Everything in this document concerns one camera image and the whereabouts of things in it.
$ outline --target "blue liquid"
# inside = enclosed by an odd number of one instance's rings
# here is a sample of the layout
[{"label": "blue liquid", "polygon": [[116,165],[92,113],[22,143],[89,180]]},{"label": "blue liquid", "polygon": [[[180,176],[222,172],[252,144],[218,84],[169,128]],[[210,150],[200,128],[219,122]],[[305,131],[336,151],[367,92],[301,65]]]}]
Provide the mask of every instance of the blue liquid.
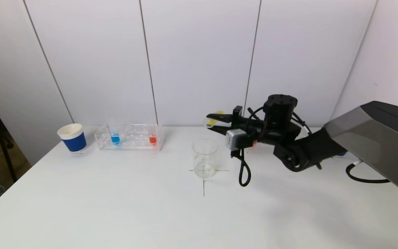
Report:
[{"label": "blue liquid", "polygon": [[118,145],[119,143],[120,143],[120,138],[119,138],[119,134],[112,134],[111,135],[111,138],[112,138],[112,142],[115,144],[115,145]]}]

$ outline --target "red liquid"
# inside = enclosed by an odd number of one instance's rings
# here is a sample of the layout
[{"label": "red liquid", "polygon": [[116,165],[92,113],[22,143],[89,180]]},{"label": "red liquid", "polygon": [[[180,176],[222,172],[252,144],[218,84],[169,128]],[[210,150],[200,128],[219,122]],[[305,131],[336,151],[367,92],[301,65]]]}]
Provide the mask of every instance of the red liquid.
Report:
[{"label": "red liquid", "polygon": [[149,137],[149,140],[152,145],[156,145],[156,143],[158,142],[158,139],[156,139],[156,137],[152,137],[152,136]]}]

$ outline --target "black cable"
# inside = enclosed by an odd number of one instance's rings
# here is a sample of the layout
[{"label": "black cable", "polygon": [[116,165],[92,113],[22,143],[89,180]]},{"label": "black cable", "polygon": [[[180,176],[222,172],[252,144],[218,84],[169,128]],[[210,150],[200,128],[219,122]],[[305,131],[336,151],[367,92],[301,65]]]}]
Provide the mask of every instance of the black cable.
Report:
[{"label": "black cable", "polygon": [[[254,117],[256,115],[257,112],[259,112],[260,110],[262,110],[264,107],[259,107],[256,111],[254,112],[250,112],[251,115],[247,120],[247,123],[245,124],[245,128],[244,131],[246,132],[248,129],[248,123],[250,122],[251,118]],[[245,154],[244,154],[244,149],[241,150],[241,155],[240,156],[236,156],[236,158],[238,158],[240,160],[240,170],[239,170],[239,184],[241,186],[247,186],[248,183],[250,183],[251,180],[251,170],[250,167],[248,167],[247,162],[245,162]],[[242,183],[242,175],[244,173],[244,167],[247,169],[247,180],[245,181],[245,183]]]},{"label": "black cable", "polygon": [[293,116],[297,118],[297,120],[295,120],[294,118],[292,118],[294,121],[296,121],[297,123],[299,123],[301,126],[305,126],[305,128],[308,129],[308,133],[311,135],[313,134],[310,130],[310,128],[306,125],[305,121],[303,121],[295,112],[293,112]]},{"label": "black cable", "polygon": [[351,175],[350,171],[352,170],[352,168],[354,168],[356,165],[355,164],[350,164],[346,167],[346,174],[349,176],[349,178],[361,182],[361,183],[389,183],[390,180],[388,179],[382,179],[382,180],[367,180],[367,179],[362,179],[362,178],[358,178],[355,177],[353,175]]},{"label": "black cable", "polygon": [[[291,118],[292,120],[296,121],[297,123],[299,123],[301,126],[304,126],[307,130],[308,130],[308,134],[311,135],[313,134],[313,132],[311,132],[311,129],[306,125],[305,121],[303,121],[295,112],[293,112],[293,116],[296,117],[295,118]],[[322,165],[320,165],[320,163],[316,163],[316,167],[321,170],[322,169]]]},{"label": "black cable", "polygon": [[261,109],[263,109],[264,107],[262,106],[262,107],[259,107],[256,111],[254,111],[251,115],[250,115],[250,117],[248,118],[248,120],[247,120],[247,123],[245,124],[245,128],[244,128],[244,131],[246,132],[247,131],[247,129],[248,129],[248,123],[250,122],[250,120],[251,120],[251,118],[254,116],[254,115],[256,115],[256,113],[258,113]]},{"label": "black cable", "polygon": [[[242,156],[237,157],[240,160],[239,184],[241,186],[247,186],[248,183],[250,183],[250,180],[251,180],[251,170],[250,170],[250,167],[248,167],[248,164],[245,162],[244,157],[245,157],[244,156],[244,150],[242,149]],[[247,176],[247,180],[245,181],[245,183],[242,183],[242,175],[244,173],[244,167],[247,169],[248,176]]]}]

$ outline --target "white cable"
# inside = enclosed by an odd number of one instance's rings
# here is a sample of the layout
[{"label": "white cable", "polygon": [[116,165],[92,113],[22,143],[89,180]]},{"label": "white cable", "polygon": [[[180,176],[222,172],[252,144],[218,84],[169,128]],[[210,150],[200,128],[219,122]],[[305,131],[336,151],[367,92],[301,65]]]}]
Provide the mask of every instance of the white cable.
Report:
[{"label": "white cable", "polygon": [[361,163],[363,163],[363,161],[359,159],[359,160],[353,162],[352,164],[354,164],[355,166],[357,166],[357,165],[359,165],[359,164],[361,164]]}]

